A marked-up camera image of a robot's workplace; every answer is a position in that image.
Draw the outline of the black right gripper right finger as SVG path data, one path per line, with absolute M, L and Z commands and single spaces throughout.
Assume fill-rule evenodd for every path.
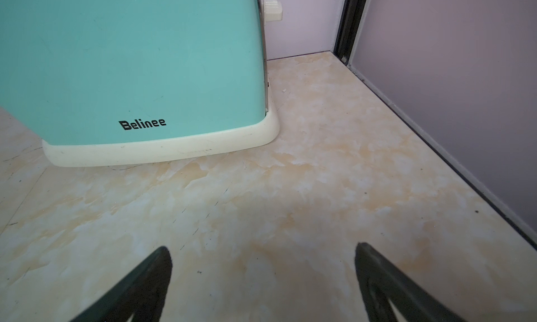
M 355 268 L 370 321 L 463 321 L 366 242 L 355 249 Z

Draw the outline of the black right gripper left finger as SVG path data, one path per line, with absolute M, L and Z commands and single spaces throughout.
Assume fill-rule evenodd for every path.
M 172 273 L 169 250 L 161 246 L 74 321 L 159 321 Z

